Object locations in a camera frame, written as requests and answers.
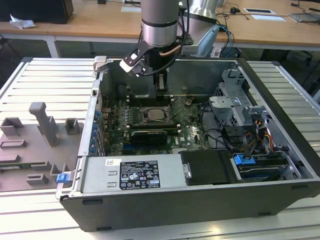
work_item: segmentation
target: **black box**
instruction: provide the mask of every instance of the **black box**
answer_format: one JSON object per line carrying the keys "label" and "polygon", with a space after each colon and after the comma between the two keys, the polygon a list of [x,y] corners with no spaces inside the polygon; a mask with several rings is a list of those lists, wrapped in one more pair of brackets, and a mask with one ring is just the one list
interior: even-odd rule
{"label": "black box", "polygon": [[74,12],[72,0],[0,0],[0,21],[10,14],[21,20],[66,24]]}

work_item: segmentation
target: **table leg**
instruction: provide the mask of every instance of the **table leg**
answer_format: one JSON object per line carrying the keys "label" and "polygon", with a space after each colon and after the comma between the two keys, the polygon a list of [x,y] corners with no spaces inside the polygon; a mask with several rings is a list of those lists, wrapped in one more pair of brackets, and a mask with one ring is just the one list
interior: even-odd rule
{"label": "table leg", "polygon": [[95,54],[96,53],[95,44],[92,41],[89,42],[89,47],[90,47],[90,53]]}
{"label": "table leg", "polygon": [[61,54],[54,36],[48,36],[45,40],[52,58],[61,58]]}

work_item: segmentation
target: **wooden desk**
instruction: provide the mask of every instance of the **wooden desk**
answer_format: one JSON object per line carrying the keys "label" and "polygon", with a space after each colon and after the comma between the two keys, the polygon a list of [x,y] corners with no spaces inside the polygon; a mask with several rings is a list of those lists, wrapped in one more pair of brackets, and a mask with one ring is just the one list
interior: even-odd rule
{"label": "wooden desk", "polygon": [[[243,8],[270,9],[276,14],[283,16],[285,21],[255,20],[251,15],[247,15],[249,20],[241,14],[230,15],[227,19],[229,30],[234,34],[237,44],[263,44],[281,46],[314,46],[320,47],[320,26],[318,24],[297,23],[295,19],[288,16],[292,13],[303,13],[297,7],[291,6],[296,1],[290,0],[229,0],[233,4],[238,4],[242,13],[248,14]],[[301,1],[300,7],[306,12],[311,12],[309,8],[320,9],[320,4],[315,2]],[[225,11],[230,12],[230,5],[225,6]],[[224,18],[218,15],[217,19],[221,24],[225,24]]]}
{"label": "wooden desk", "polygon": [[122,4],[73,0],[74,12],[68,24],[52,24],[49,35],[134,38],[141,31],[140,12],[121,12]]}
{"label": "wooden desk", "polygon": [[[229,0],[243,8],[271,9],[276,16],[284,16],[285,22],[255,20],[252,16],[230,15],[227,19],[229,30],[234,34],[234,47],[320,51],[320,26],[318,24],[297,23],[291,13],[302,13],[302,10],[290,6],[290,0]],[[300,2],[307,11],[320,8],[314,2]],[[52,57],[59,57],[56,41],[83,42],[116,42],[136,43],[141,30],[141,13],[121,12],[122,4],[107,2],[97,4],[96,1],[73,0],[74,13],[68,24],[36,23],[37,27],[19,30],[7,22],[0,22],[0,33],[11,39],[40,39],[48,44]],[[227,4],[224,11],[229,13]],[[225,24],[220,15],[218,20]],[[227,40],[226,34],[220,32],[215,46],[221,48]]]}

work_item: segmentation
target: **power cable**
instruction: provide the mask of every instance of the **power cable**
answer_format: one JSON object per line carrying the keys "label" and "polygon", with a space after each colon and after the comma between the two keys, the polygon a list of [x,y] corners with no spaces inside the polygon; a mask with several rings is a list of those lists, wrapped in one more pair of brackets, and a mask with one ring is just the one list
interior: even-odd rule
{"label": "power cable", "polygon": [[307,82],[308,78],[311,76],[311,74],[314,72],[314,70],[316,70],[316,68],[319,66],[319,64],[320,64],[320,60],[314,66],[314,68],[311,70],[311,72],[308,74],[308,76],[306,76],[306,78],[304,79],[303,83],[301,84],[302,87],[305,85],[305,83]]}

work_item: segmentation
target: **blue tab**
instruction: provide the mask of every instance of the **blue tab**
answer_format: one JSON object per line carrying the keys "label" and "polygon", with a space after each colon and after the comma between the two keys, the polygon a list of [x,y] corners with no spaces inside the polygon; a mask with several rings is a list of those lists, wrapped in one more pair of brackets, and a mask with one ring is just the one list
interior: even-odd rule
{"label": "blue tab", "polygon": [[57,184],[68,184],[70,183],[70,173],[60,173],[56,177]]}
{"label": "blue tab", "polygon": [[253,157],[246,159],[246,158],[244,158],[243,154],[237,154],[236,156],[233,157],[233,160],[236,165],[256,164],[256,161],[254,160]]}

